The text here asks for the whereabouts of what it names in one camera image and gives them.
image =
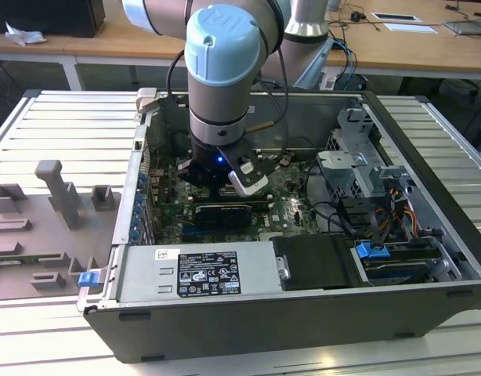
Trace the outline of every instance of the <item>black plastic cover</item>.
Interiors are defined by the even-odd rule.
[[[290,273],[289,280],[282,280],[283,290],[363,286],[350,251],[352,246],[353,242],[341,235],[275,237],[275,255],[286,258]]]

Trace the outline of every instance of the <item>white paper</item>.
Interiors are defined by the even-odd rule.
[[[429,33],[429,34],[437,34],[437,31],[432,29],[430,26],[422,26],[422,25],[407,25],[405,23],[384,23],[384,25],[390,31],[406,31],[408,33]]]
[[[7,26],[7,32],[5,33],[5,36],[14,43],[23,47],[27,43],[33,44],[43,43],[47,41],[47,39],[44,38],[44,35],[40,31],[22,31],[10,26],[8,23],[5,23],[5,25]]]

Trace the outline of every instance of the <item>black box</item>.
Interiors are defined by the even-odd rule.
[[[92,38],[104,18],[103,0],[0,0],[0,33],[8,22],[24,31]]]

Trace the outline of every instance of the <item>warning symbol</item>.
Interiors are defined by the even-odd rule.
[[[179,274],[179,281],[180,282],[191,282],[192,278],[190,273],[188,272],[182,272]]]

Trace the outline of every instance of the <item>blue tab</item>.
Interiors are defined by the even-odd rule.
[[[390,252],[386,246],[382,249],[376,249],[371,247],[370,241],[364,241],[356,246],[356,251],[359,254],[359,257],[362,259],[369,258],[369,259],[376,259],[382,257],[390,257]]]
[[[83,272],[78,278],[79,287],[99,287],[99,272]]]

